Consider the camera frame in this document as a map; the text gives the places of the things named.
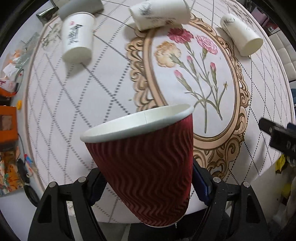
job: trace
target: yellow object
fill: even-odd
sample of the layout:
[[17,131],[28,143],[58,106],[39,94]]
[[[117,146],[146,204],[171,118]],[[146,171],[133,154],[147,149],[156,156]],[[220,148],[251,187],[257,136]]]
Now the yellow object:
[[281,170],[286,163],[286,156],[282,154],[280,158],[276,161],[276,173],[281,173]]
[[281,194],[283,195],[284,198],[289,198],[291,193],[291,183],[286,183]]
[[22,108],[22,101],[19,100],[19,101],[17,102],[17,109],[20,110],[21,108]]

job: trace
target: white paper cup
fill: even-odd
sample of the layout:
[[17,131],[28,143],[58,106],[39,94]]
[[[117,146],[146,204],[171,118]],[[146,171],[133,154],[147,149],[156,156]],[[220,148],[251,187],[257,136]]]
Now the white paper cup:
[[97,143],[142,135],[174,124],[193,111],[188,104],[178,104],[136,112],[93,127],[84,132],[80,140]]
[[130,7],[130,12],[140,31],[190,21],[185,0],[148,0]]
[[236,16],[225,14],[220,25],[232,38],[241,56],[249,56],[261,48],[263,39]]
[[92,56],[95,16],[88,12],[69,15],[62,26],[63,60],[80,63]]
[[95,13],[102,9],[104,9],[104,6],[101,0],[71,0],[59,9],[58,15],[61,20],[64,20],[70,14],[76,12]]

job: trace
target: white cup with ink painting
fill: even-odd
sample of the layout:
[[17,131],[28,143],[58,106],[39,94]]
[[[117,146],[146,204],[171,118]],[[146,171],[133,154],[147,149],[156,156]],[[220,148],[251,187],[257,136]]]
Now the white cup with ink painting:
[[185,0],[148,0],[130,7],[140,31],[168,24],[187,24],[190,9]]
[[69,15],[62,26],[63,60],[81,63],[91,58],[95,16],[88,12]]
[[220,25],[232,38],[241,56],[249,56],[261,48],[263,39],[236,16],[225,14]]

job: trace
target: table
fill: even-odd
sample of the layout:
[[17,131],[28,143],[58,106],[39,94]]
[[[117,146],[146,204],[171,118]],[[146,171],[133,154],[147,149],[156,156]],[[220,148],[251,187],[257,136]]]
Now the table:
[[[195,106],[194,157],[201,166],[228,183],[258,178],[279,156],[258,120],[295,123],[286,73],[263,29],[235,0],[197,0],[184,29],[139,32],[128,10],[138,2],[103,1],[104,11],[96,14],[93,58],[86,63],[62,61],[59,18],[45,26],[25,97],[30,155],[44,187],[51,181],[71,183],[95,167],[79,139],[85,130],[180,103]],[[192,6],[194,1],[187,2]],[[220,28],[226,13],[264,39],[259,51],[239,55]],[[186,214],[203,208],[192,188]],[[109,185],[93,211],[101,222],[139,222]]]

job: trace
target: pink flower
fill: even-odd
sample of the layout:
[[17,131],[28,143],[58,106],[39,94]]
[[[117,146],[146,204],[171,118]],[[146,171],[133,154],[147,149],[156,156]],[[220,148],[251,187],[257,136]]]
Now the pink flower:
[[174,71],[174,74],[175,74],[175,76],[176,76],[178,79],[183,79],[183,75],[180,73],[180,71],[175,70],[175,71]]
[[170,38],[170,40],[181,44],[191,42],[191,39],[194,38],[192,33],[183,28],[171,28],[168,32],[168,37]]
[[199,43],[200,46],[202,46],[204,49],[206,49],[208,52],[212,54],[217,54],[217,46],[213,43],[212,40],[205,36],[196,36],[196,40]]
[[216,65],[213,62],[211,62],[210,66],[211,66],[211,71],[216,72]]
[[187,56],[187,61],[191,64],[193,63],[193,59],[191,58],[191,56],[189,56],[189,55]]

